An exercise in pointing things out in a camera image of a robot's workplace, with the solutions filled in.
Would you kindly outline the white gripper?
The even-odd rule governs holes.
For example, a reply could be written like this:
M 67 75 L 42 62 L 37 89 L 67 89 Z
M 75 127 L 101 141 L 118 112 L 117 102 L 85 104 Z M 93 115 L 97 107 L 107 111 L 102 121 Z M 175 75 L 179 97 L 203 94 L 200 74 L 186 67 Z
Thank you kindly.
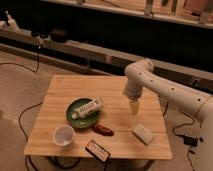
M 141 97 L 143 92 L 143 88 L 134 84 L 127 84 L 124 88 L 124 95 L 130 100 L 129 107 L 131 113 L 136 115 L 139 110 L 139 101 L 138 99 Z

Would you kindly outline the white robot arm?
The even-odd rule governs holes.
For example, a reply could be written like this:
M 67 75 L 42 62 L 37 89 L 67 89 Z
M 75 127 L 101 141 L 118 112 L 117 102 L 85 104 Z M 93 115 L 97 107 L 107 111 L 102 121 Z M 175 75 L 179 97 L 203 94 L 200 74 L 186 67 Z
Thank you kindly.
M 196 119 L 203 141 L 197 146 L 195 171 L 213 171 L 213 95 L 159 77 L 153 70 L 149 59 L 129 64 L 125 68 L 124 94 L 130 101 L 137 101 L 146 87 Z

